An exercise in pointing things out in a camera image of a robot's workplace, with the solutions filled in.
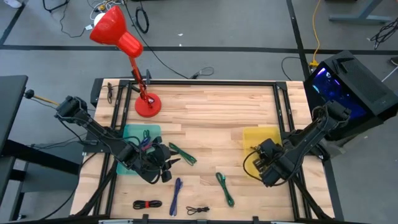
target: gray floor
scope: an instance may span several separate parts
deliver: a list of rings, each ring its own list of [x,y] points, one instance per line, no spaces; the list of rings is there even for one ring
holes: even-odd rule
[[[49,6],[63,0],[47,0]],[[316,45],[312,31],[312,13],[316,0],[293,0],[298,26],[306,49]],[[129,2],[131,12],[138,6]],[[196,47],[272,47],[296,49],[297,45],[285,1],[281,0],[163,0],[144,1],[149,15],[150,29],[144,36],[152,46],[196,46]],[[373,36],[381,26],[332,23],[328,16],[333,13],[355,13],[361,10],[366,1],[334,2],[322,1],[317,14],[317,31],[322,49],[372,50],[373,43],[366,38]],[[92,42],[85,32],[80,38],[70,39],[60,32],[59,19],[62,11],[49,14],[43,10],[41,1],[27,1],[16,25],[6,40],[7,45],[98,45]],[[63,20],[64,29],[71,35],[81,32],[91,23],[90,7],[86,1],[71,1]],[[4,32],[16,10],[0,1],[0,34]],[[383,1],[374,11],[381,16],[398,16],[395,0]],[[380,50],[398,50],[398,34],[380,46]],[[215,74],[210,79],[243,80],[286,80],[280,69],[280,61],[286,56],[297,54],[255,53],[255,52],[157,52],[158,56],[172,68],[187,76],[203,67],[212,66]],[[318,55],[318,61],[330,55]],[[356,55],[378,78],[383,79],[394,67],[387,63],[390,55]],[[137,60],[141,70],[149,69],[154,78],[178,78],[161,65],[151,52],[144,52]],[[304,80],[300,62],[289,59],[284,63],[288,76],[293,80]],[[94,78],[123,77],[130,73],[129,62],[118,51],[53,51],[53,50],[0,50],[0,75],[28,75],[28,88],[38,95],[55,101],[62,101],[67,95],[74,95],[88,101]],[[388,79],[386,85],[398,90],[398,74]],[[54,112],[36,102],[23,100],[10,138],[24,144],[59,142],[71,138],[72,134],[53,117]],[[70,126],[77,133],[84,130]],[[384,154],[393,147],[383,148]],[[377,152],[359,149],[337,157],[333,161],[335,176],[342,202],[343,213],[348,221],[367,223],[393,223],[398,196],[392,194],[398,184],[395,178],[386,181],[384,163],[377,164],[372,172],[376,177],[371,185],[357,190],[353,188],[353,177],[347,170],[366,175],[367,163],[371,164]],[[351,160],[361,157],[362,163],[356,167]],[[7,198],[12,198],[12,190],[17,183],[10,183]],[[63,190],[49,193],[29,193],[21,212],[29,219],[38,219],[57,208],[70,194]],[[0,222],[8,217],[6,199],[0,209]],[[68,215],[70,202],[53,217]]]

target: cable bundle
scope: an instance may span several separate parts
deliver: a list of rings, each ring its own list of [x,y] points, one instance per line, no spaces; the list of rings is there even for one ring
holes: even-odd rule
[[[177,178],[177,180],[175,180],[173,202],[172,205],[170,206],[170,213],[169,213],[170,216],[174,217],[177,215],[177,196],[181,188],[182,188],[182,181],[180,178]]]
[[[376,35],[374,35],[372,38],[368,40],[374,41],[374,49],[376,50],[381,43],[388,40],[388,38],[390,38],[397,30],[398,30],[398,18],[395,19],[394,22],[391,22],[390,24],[382,27]]]
[[[208,212],[209,210],[210,210],[209,207],[204,207],[204,208],[192,208],[192,207],[187,206],[187,214],[188,214],[188,215],[193,215],[193,214],[195,214],[196,212],[197,212],[197,213],[200,213],[200,212]]]
[[[235,205],[235,201],[233,200],[232,196],[229,194],[227,188],[226,188],[226,184],[225,184],[225,176],[223,174],[221,174],[220,172],[216,173],[216,177],[218,182],[220,183],[221,187],[224,190],[224,194],[225,194],[225,199],[228,203],[228,205],[230,207],[234,207]]]
[[[189,155],[188,153],[186,153],[184,150],[180,149],[179,147],[177,147],[175,144],[169,142],[169,148],[173,149],[174,151],[176,151],[177,153],[179,153],[184,159],[185,161],[190,164],[191,166],[193,166],[197,160]]]
[[[143,201],[136,200],[132,203],[133,209],[143,209],[143,208],[159,208],[162,206],[162,202],[160,200],[151,200],[151,201]]]

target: cable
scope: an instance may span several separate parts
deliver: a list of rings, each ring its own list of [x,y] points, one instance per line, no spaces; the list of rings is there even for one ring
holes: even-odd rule
[[[256,179],[256,180],[262,182],[262,180],[261,180],[260,178],[251,175],[251,174],[246,170],[246,166],[245,166],[245,165],[246,165],[247,159],[248,159],[251,155],[253,155],[255,152],[258,152],[258,151],[260,151],[260,149],[256,149],[255,151],[250,152],[250,153],[248,154],[248,156],[246,156],[246,158],[244,158],[244,160],[243,160],[243,171],[244,171],[248,176],[250,176],[250,177],[252,177],[252,178],[254,178],[254,179]]]
[[[86,28],[83,28],[83,31],[81,32],[81,34],[76,35],[76,36],[72,36],[72,35],[70,35],[68,32],[63,31],[63,24],[62,24],[62,21],[63,21],[63,19],[65,18],[65,13],[66,13],[66,11],[67,11],[67,9],[68,9],[68,5],[69,5],[69,2],[67,2],[65,8],[63,9],[63,16],[62,16],[62,18],[60,19],[61,32],[63,32],[64,34],[67,34],[70,38],[81,37],[81,36],[85,33]]]
[[[188,214],[188,215],[193,215],[193,214],[195,214],[196,212],[197,212],[197,213],[200,213],[200,212],[208,212],[209,210],[210,210],[209,207],[192,208],[192,207],[187,206],[187,214]]]
[[[73,138],[70,138],[70,139],[68,139],[68,140],[65,140],[65,141],[62,141],[62,142],[58,142],[58,143],[54,143],[54,144],[51,144],[51,145],[45,146],[45,147],[35,147],[34,145],[31,146],[31,147],[35,147],[35,149],[50,149],[50,148],[52,148],[52,146],[57,146],[57,145],[59,145],[59,144],[66,143],[66,142],[68,142],[68,141],[70,141],[70,140],[73,140],[73,139],[75,139],[75,138],[77,138],[77,137],[73,137]]]
[[[61,124],[62,124],[64,127],[66,127],[70,132],[72,132],[72,133],[76,136],[76,138],[79,139],[80,142],[83,143],[83,140],[81,140],[80,136],[77,135],[76,132],[74,132],[72,129],[70,129],[70,128],[69,128],[66,124],[64,124],[62,121],[60,121],[60,122],[61,122]]]
[[[136,21],[137,21],[137,26],[138,26],[138,29],[141,30],[141,32],[142,32],[143,34],[146,34],[146,33],[148,33],[148,30],[149,30],[149,19],[148,19],[147,12],[144,10],[144,6],[142,5],[142,1],[139,1],[139,2],[140,2],[140,4],[141,4],[141,7],[137,7],[137,8],[136,8]],[[146,29],[145,29],[145,30],[141,27],[141,25],[140,25],[140,23],[139,23],[139,20],[138,20],[138,12],[142,12],[143,15],[144,15],[145,23],[146,23]]]
[[[149,130],[144,130],[142,134],[142,141],[141,141],[141,146],[146,147],[150,143],[150,133]]]
[[[115,85],[115,86],[112,86],[112,84],[108,82],[108,84],[107,84],[106,86],[102,86],[102,88],[108,87],[108,96],[107,96],[107,99],[108,99],[108,103],[109,103],[109,104],[112,103],[112,96],[113,96],[112,90],[113,90],[113,88],[114,88],[114,87],[120,87],[120,86],[125,86],[125,85]]]
[[[180,178],[177,178],[175,180],[175,186],[174,186],[174,196],[173,196],[173,202],[170,206],[170,216],[176,216],[177,215],[177,196],[178,193],[180,192],[180,189],[182,188],[183,182],[181,181]]]
[[[183,157],[185,159],[185,161],[190,164],[191,166],[193,166],[197,160],[191,156],[190,154],[186,153],[184,150],[180,149],[178,146],[176,146],[175,144],[169,142],[169,148],[173,149],[174,151],[176,151],[177,153],[179,153],[181,155],[181,157]]]
[[[398,30],[398,18],[395,21],[385,25],[380,31],[374,35],[369,41],[374,41],[374,49],[376,50],[381,43],[388,40]]]
[[[159,208],[162,206],[162,202],[160,200],[151,200],[151,201],[143,201],[136,200],[132,203],[133,209],[143,209],[143,208]]]
[[[37,103],[40,103],[41,105],[43,105],[43,106],[47,106],[47,107],[49,107],[49,108],[52,108],[52,109],[55,109],[55,110],[57,110],[55,107],[53,107],[53,106],[50,106],[50,105],[46,105],[46,104],[44,104],[44,103],[42,103],[42,102],[40,102],[39,100],[35,100],[35,99],[30,99],[30,100],[33,100],[33,101],[35,101],[35,102],[37,102]]]
[[[216,178],[217,178],[218,182],[220,183],[221,187],[224,190],[225,199],[226,199],[226,201],[228,203],[228,206],[230,206],[231,208],[234,207],[235,201],[233,200],[232,196],[229,194],[228,189],[226,188],[226,184],[225,184],[225,179],[226,178],[225,178],[225,176],[222,173],[217,172],[216,173]]]
[[[390,72],[390,74],[388,74],[385,78],[383,78],[383,80],[381,80],[381,82],[384,82],[384,81],[386,81],[386,79],[388,79],[388,77],[390,77],[390,75],[392,75],[396,70],[398,69],[398,66],[396,66],[396,68],[395,69],[393,69],[393,71],[392,72]]]
[[[188,78],[188,77],[186,77],[185,75],[182,75],[181,73],[178,73],[178,72],[175,71],[174,69],[172,69],[172,68],[170,68],[169,66],[167,66],[167,65],[155,54],[154,50],[149,46],[149,44],[148,44],[148,43],[144,40],[144,38],[141,36],[140,32],[138,31],[138,29],[137,29],[137,27],[136,27],[136,25],[135,25],[135,23],[134,23],[134,21],[133,21],[133,19],[132,19],[132,17],[131,17],[129,8],[127,7],[127,3],[125,3],[124,6],[126,7],[127,13],[129,14],[129,17],[130,17],[130,21],[131,21],[131,23],[132,23],[132,26],[133,26],[133,27],[135,28],[135,30],[137,31],[139,37],[141,38],[141,40],[143,41],[143,43],[145,43],[145,45],[149,48],[149,50],[155,55],[156,59],[157,59],[163,66],[165,66],[166,68],[168,68],[170,71],[174,72],[176,75],[179,75],[179,76],[181,76],[181,77],[183,77],[183,78],[185,78],[185,79],[194,79],[194,76],[195,76],[195,75],[197,75],[198,73],[201,73],[201,71],[204,70],[204,69],[206,69],[206,68],[212,68],[212,69],[213,69],[213,72],[212,72],[212,73],[209,73],[209,74],[200,74],[200,75],[203,75],[203,76],[210,76],[210,75],[214,74],[214,68],[213,68],[213,67],[206,67],[206,68],[203,68],[203,69],[197,71],[194,75],[191,76],[191,78]]]
[[[287,79],[289,79],[290,81],[292,81],[292,79],[291,79],[289,76],[287,76],[287,74],[286,74],[286,72],[285,72],[285,70],[284,70],[284,61],[285,61],[286,59],[288,59],[288,58],[297,58],[297,59],[301,59],[301,58],[299,58],[299,57],[285,57],[285,58],[282,59],[282,62],[280,63],[280,67],[281,67],[281,69],[282,69],[282,72],[283,72],[284,75],[287,77]]]
[[[72,193],[69,195],[69,197],[66,199],[66,201],[63,202],[63,203],[61,204],[61,206],[59,206],[57,209],[55,209],[52,213],[50,213],[50,214],[44,216],[44,217],[41,218],[40,220],[45,220],[46,218],[48,218],[48,217],[54,215],[54,214],[57,213],[63,206],[65,206],[66,203],[68,203],[68,201],[72,198],[73,194],[76,192],[76,189],[77,189],[77,187],[78,187],[78,185],[79,185],[81,168],[83,168],[83,166],[86,164],[86,162],[88,162],[88,161],[89,161],[92,157],[94,157],[96,154],[97,154],[97,153],[92,154],[89,158],[87,158],[87,159],[80,165],[80,167],[79,167],[79,172],[78,172],[79,175],[78,175],[77,185],[76,185],[75,189],[72,191]]]
[[[98,9],[98,6],[101,5],[101,4],[106,4],[106,1],[100,2],[100,3],[96,4],[94,7],[92,7],[93,10],[91,10],[91,13],[90,13],[90,19],[91,19],[92,21],[94,20],[94,19],[93,19],[93,12],[95,11],[95,9],[99,10],[99,9]]]
[[[319,48],[321,47],[321,43],[320,43],[319,38],[318,38],[317,30],[316,30],[316,28],[315,28],[315,15],[317,14],[318,7],[319,7],[319,4],[320,4],[320,3],[321,3],[321,0],[318,0],[318,4],[317,4],[317,6],[315,7],[315,10],[314,10],[314,12],[313,12],[313,14],[312,14],[312,29],[313,29],[313,33],[314,33],[314,35],[315,35],[315,38],[316,38],[316,40],[317,40],[317,42],[318,42],[318,47],[317,47],[317,49],[315,50],[315,52],[313,53],[312,62],[310,63],[310,66],[314,66],[314,67],[317,67],[317,66],[319,65],[319,63],[318,63],[317,60],[315,59],[315,56],[317,55],[317,52],[318,52]]]

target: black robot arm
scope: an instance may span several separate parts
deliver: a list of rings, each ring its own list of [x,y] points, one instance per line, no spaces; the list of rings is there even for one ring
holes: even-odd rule
[[[142,152],[141,147],[137,146],[129,138],[140,141],[135,136],[121,138],[118,132],[102,127],[88,113],[87,104],[79,97],[68,96],[66,100],[57,108],[55,115],[61,122],[77,124],[85,128],[99,141],[100,144],[109,148],[114,158],[125,168],[136,171],[144,180],[154,184],[152,181],[162,172],[162,181],[166,182],[171,179],[171,173],[168,169],[171,167],[171,154],[167,146],[160,144],[161,138],[157,141],[155,151],[148,154]]]
[[[318,218],[325,215],[306,188],[297,178],[304,156],[307,155],[330,131],[347,124],[351,110],[336,101],[314,108],[313,122],[304,130],[282,133],[283,146],[267,139],[255,147],[259,158],[253,161],[261,181],[267,187],[279,186],[292,179],[303,196],[308,200]]]

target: red desk lamp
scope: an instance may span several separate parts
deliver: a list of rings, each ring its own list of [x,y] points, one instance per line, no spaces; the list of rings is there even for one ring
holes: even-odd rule
[[[137,98],[135,108],[139,115],[150,118],[155,116],[162,107],[160,98],[154,93],[147,93],[147,87],[142,81],[135,58],[143,51],[142,44],[127,31],[126,21],[119,6],[112,7],[107,13],[95,18],[95,27],[90,39],[99,44],[116,45],[126,53],[131,62],[134,78],[138,82],[140,97]]]

